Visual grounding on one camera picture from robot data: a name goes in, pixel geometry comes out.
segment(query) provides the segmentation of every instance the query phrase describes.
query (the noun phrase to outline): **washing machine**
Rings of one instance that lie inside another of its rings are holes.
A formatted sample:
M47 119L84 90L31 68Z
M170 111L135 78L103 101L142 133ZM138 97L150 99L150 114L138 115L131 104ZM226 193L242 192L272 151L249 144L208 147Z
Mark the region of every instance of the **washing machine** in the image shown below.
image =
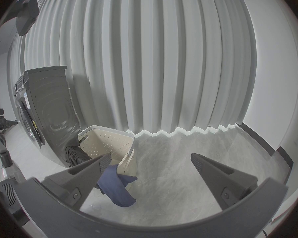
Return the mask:
M15 84L20 123L40 149L51 149L50 160L69 167L65 148L82 130L73 107L65 70L53 66L25 71Z

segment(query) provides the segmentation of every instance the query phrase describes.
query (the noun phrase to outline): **white plastic basket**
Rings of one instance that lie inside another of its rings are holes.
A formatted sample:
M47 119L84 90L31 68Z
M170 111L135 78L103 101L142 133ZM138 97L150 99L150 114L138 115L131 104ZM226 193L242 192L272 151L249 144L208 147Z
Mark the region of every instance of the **white plastic basket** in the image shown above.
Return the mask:
M117 173L136 176L135 137L131 133L92 125L78 134L80 148L91 158L111 153L111 165L118 164Z

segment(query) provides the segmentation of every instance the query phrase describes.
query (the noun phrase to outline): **blue cloth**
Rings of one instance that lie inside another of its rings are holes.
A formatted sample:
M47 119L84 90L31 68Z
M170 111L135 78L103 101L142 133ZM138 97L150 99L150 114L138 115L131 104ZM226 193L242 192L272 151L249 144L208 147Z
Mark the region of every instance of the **blue cloth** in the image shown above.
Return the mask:
M121 207L133 205L136 200L129 194L125 187L137 180L137 177L117 174L117 165L109 165L97 184L99 188L111 199L111 201Z

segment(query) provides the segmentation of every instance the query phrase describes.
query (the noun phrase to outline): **pleated curtain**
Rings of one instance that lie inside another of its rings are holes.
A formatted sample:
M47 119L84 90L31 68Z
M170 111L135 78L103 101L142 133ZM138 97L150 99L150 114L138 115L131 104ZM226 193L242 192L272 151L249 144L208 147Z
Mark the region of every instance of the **pleated curtain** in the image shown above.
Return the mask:
M82 127L139 133L227 127L254 85L254 31L243 0L39 0L8 54L24 70L66 65Z

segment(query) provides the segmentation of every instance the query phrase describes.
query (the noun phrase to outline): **marble floor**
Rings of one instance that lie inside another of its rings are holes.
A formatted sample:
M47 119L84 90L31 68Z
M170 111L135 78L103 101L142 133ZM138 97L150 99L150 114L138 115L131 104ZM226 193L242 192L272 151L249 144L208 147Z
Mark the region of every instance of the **marble floor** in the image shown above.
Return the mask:
M64 170L44 156L20 125L5 134L7 148L25 178ZM191 163L191 153L202 154L258 177L258 185L272 177L284 182L289 167L278 152L270 156L238 126L208 132L136 135L137 177L130 194L137 202L118 207L93 189L81 207L92 216L136 226L168 226L199 220L221 211L207 185Z

